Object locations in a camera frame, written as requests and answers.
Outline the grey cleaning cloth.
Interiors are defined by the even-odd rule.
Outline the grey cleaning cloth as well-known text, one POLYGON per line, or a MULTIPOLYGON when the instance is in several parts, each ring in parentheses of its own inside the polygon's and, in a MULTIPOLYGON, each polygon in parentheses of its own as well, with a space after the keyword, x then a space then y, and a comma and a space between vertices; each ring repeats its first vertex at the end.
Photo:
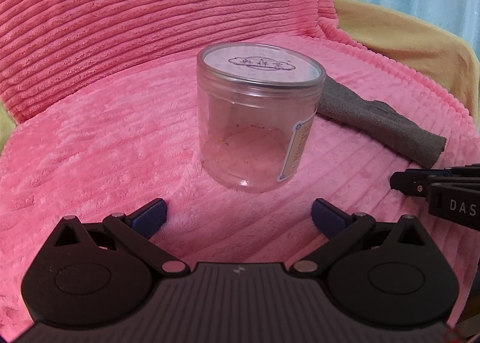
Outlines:
POLYGON ((317 114, 368 134, 426 169, 435 165, 447 144, 446 138, 423 130, 387 103, 363 99, 331 77, 326 77, 317 114))

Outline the pink ribbed blanket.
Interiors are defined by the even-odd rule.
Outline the pink ribbed blanket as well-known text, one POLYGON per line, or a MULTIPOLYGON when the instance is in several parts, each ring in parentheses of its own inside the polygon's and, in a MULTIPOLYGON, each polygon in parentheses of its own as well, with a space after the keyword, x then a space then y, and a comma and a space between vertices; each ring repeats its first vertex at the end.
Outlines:
POLYGON ((168 202, 154 242, 188 264, 292 264, 325 238, 315 198, 379 220, 418 216, 467 302, 479 235, 430 216, 389 186, 409 162, 368 135, 315 118, 296 175, 269 193, 224 188, 203 171, 196 55, 252 41, 318 60, 337 82, 447 138, 442 167, 479 159, 468 110, 434 80, 338 28, 333 0, 1 0, 1 101, 18 125, 1 153, 1 335, 31 326, 20 283, 58 221, 95 222, 168 202))

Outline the yellow sofa cover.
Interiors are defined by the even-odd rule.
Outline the yellow sofa cover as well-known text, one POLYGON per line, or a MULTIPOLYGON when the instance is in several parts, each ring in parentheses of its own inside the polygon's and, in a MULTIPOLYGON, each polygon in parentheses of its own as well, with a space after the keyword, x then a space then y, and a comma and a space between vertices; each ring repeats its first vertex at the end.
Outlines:
POLYGON ((479 123, 479 59, 447 30, 360 0, 334 0, 338 27, 369 50, 415 69, 465 105, 479 123))

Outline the clear plastic jar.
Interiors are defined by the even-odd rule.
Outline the clear plastic jar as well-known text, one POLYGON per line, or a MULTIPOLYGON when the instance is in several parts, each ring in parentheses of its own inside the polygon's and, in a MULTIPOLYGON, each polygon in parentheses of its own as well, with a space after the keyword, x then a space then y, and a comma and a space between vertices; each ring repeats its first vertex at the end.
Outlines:
POLYGON ((279 46, 221 43, 197 55, 204 170, 222 186, 261 193, 297 172, 326 71, 279 46))

